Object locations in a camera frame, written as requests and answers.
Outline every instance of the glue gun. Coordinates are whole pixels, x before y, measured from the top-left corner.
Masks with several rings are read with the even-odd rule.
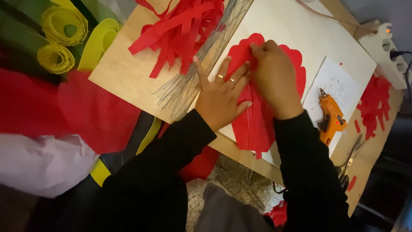
[[[319,123],[321,141],[329,146],[335,132],[343,131],[346,128],[346,120],[342,119],[343,113],[335,100],[325,91],[321,90],[319,104],[323,111],[323,121]]]

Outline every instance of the patterned cloth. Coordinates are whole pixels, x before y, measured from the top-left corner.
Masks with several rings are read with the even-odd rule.
[[[195,179],[187,183],[186,231],[193,232],[204,206],[203,193],[208,183],[221,187],[228,195],[244,204],[255,207],[259,213],[270,212],[283,200],[282,194],[273,191],[272,181],[253,172],[247,167],[220,155],[208,180]],[[283,187],[276,185],[276,190]]]

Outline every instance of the white power strip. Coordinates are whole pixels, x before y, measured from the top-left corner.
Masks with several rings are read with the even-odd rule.
[[[384,23],[375,28],[378,34],[368,34],[358,41],[370,57],[377,63],[377,70],[392,83],[395,89],[406,89],[405,72],[408,64],[402,56],[390,59],[390,51],[398,51],[391,40],[392,33],[388,30],[392,24]],[[412,71],[409,70],[409,83],[412,83]]]

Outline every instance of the gray fabric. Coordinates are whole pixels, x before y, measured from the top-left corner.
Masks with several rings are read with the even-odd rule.
[[[274,231],[257,209],[242,204],[214,184],[206,186],[203,199],[204,207],[194,232]]]

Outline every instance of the yellow crepe paper roll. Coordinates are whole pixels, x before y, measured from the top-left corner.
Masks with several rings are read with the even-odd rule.
[[[37,60],[47,71],[55,74],[68,72],[75,65],[73,54],[58,44],[49,44],[37,51]]]
[[[120,30],[114,19],[104,19],[91,33],[77,70],[92,71],[99,63],[102,52],[106,52]]]
[[[42,14],[43,31],[51,43],[74,46],[83,43],[87,36],[87,20],[77,9],[51,7]],[[67,25],[77,27],[73,36],[64,33]]]

